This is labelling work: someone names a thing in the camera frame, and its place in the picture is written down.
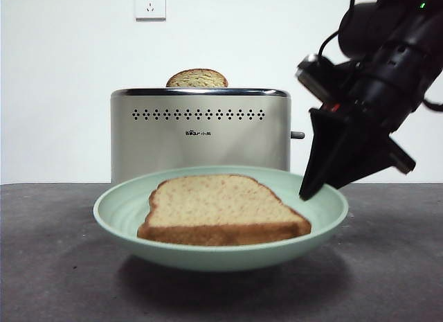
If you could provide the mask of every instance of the toaster lever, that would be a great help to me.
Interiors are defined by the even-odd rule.
[[[296,138],[298,140],[303,140],[305,138],[305,133],[303,133],[303,132],[291,132],[291,138]]]

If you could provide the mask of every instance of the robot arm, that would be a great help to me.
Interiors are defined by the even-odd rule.
[[[338,42],[350,61],[310,55],[297,77],[323,104],[311,109],[314,140],[300,189],[340,188],[390,166],[415,167],[390,137],[423,102],[443,68],[443,0],[377,0],[353,5]]]

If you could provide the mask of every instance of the plate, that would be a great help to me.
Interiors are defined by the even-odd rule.
[[[241,174],[268,186],[286,205],[311,222],[311,233],[297,238],[242,246],[192,246],[141,239],[137,228],[149,211],[148,197],[166,179],[187,175]],[[196,271],[241,271],[280,264],[326,242],[347,215],[346,198],[324,185],[310,200],[298,196],[302,177],[282,170],[248,166],[199,166],[156,172],[119,184],[102,194],[94,217],[117,243],[156,264]]]

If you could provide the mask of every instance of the stainless steel toaster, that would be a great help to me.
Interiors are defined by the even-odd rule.
[[[111,95],[112,183],[159,170],[289,170],[289,94],[274,89],[123,89]]]

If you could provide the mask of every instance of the wall outlet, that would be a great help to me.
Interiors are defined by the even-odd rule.
[[[135,0],[136,20],[166,19],[166,0]]]

